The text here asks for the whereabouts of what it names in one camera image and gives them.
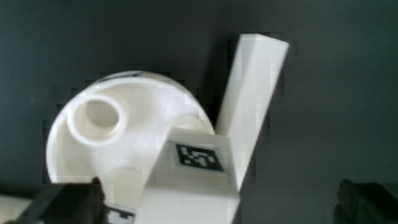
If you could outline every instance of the curved white shape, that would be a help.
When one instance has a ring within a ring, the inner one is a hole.
[[[83,129],[76,128],[81,119],[87,120],[87,111],[76,110],[92,101],[108,104],[117,116],[111,130],[94,130],[101,127],[88,126],[88,131],[97,132],[94,137],[81,135]],[[172,126],[213,134],[184,87],[149,72],[129,71],[106,76],[79,92],[55,119],[46,145],[51,182],[88,183],[117,167],[136,170],[145,181]]]
[[[286,57],[287,43],[259,35],[239,36],[216,134],[230,139],[236,186],[241,187],[252,150]]]

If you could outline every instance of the circular hole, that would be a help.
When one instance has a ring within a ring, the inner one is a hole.
[[[119,115],[113,107],[106,102],[92,100],[85,104],[85,116],[92,123],[101,128],[115,126],[119,122]]]
[[[76,139],[87,144],[111,140],[120,130],[120,108],[110,99],[88,99],[76,107],[71,118],[71,132]]]

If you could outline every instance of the white surface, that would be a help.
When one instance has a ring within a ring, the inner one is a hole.
[[[238,188],[229,139],[174,129],[145,187],[136,224],[229,224],[238,208]],[[172,142],[218,148],[225,172],[179,165]]]
[[[17,218],[28,204],[30,200],[0,195],[0,223]]]
[[[241,187],[287,43],[259,34],[239,36],[214,132],[230,139],[236,185]]]
[[[106,204],[122,207],[127,211],[140,206],[145,182],[135,169],[119,167],[99,174]]]

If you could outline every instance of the dark gray wall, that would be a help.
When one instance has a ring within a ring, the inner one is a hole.
[[[90,80],[149,70],[216,118],[239,33],[291,43],[236,223],[332,223],[341,178],[398,173],[398,1],[0,0],[0,189],[44,182],[44,134]]]

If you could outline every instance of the white plastic part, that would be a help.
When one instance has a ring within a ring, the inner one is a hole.
[[[230,139],[236,186],[241,187],[257,134],[286,57],[287,43],[239,36],[214,132]]]
[[[28,204],[30,200],[0,195],[0,223],[15,220]]]
[[[177,128],[166,139],[145,186],[136,224],[230,224],[239,195],[229,139]],[[174,144],[214,150],[223,171],[181,165]]]
[[[172,127],[213,134],[182,86],[149,72],[104,77],[76,95],[55,119],[46,146],[51,182],[90,183],[99,177],[106,203],[138,209]]]

